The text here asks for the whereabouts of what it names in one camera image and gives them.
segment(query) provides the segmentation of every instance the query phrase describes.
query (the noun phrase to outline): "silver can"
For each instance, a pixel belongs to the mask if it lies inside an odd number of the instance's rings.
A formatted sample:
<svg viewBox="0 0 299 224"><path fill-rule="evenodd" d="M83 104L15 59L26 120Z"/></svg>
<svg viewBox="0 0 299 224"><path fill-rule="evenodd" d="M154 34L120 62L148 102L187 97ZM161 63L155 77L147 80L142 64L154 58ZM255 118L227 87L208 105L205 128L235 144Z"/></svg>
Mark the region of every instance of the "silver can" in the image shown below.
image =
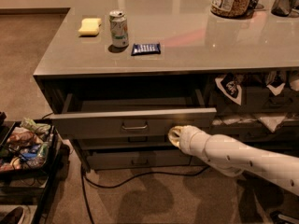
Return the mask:
<svg viewBox="0 0 299 224"><path fill-rule="evenodd" d="M129 45L127 19L123 11L113 10L109 14L112 45L124 48Z"/></svg>

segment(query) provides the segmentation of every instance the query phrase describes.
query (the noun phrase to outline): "shoe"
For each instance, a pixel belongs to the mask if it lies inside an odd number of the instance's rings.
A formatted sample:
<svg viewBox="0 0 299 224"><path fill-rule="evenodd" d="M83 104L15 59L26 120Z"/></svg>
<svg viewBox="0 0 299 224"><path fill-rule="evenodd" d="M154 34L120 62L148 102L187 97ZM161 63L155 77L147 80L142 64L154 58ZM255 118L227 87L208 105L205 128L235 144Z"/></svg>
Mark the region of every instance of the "shoe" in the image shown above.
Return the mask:
<svg viewBox="0 0 299 224"><path fill-rule="evenodd" d="M24 220L25 213L21 206L16 207L8 213L1 221L0 224L21 224Z"/></svg>

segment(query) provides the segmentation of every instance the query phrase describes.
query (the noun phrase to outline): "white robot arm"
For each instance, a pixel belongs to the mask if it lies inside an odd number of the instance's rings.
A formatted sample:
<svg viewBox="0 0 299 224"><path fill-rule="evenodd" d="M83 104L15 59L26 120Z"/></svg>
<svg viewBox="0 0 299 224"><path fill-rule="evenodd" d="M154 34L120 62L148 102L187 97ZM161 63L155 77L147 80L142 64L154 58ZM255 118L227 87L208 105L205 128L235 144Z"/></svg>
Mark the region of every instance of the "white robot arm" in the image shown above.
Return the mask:
<svg viewBox="0 0 299 224"><path fill-rule="evenodd" d="M299 196L299 159L247 146L234 138L209 135L194 126L177 126L168 134L182 152L196 156L224 175L254 173Z"/></svg>

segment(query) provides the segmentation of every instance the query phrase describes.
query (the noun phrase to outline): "floor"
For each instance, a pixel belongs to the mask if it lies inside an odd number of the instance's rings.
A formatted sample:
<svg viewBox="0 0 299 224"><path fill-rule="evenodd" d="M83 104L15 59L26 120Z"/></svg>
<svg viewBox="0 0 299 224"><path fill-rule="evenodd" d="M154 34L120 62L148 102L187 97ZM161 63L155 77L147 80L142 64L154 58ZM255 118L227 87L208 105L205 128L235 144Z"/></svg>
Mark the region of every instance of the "floor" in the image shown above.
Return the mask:
<svg viewBox="0 0 299 224"><path fill-rule="evenodd" d="M63 14L0 16L0 109L7 120L41 119L51 112L32 74L63 18ZM90 223L80 161L70 148L68 176L40 223ZM114 186L145 172L194 174L203 168L91 171L87 177ZM209 168L196 176L142 175L114 189L84 185L94 223L273 223L269 214L276 210L299 218L298 197L247 173L230 178Z"/></svg>

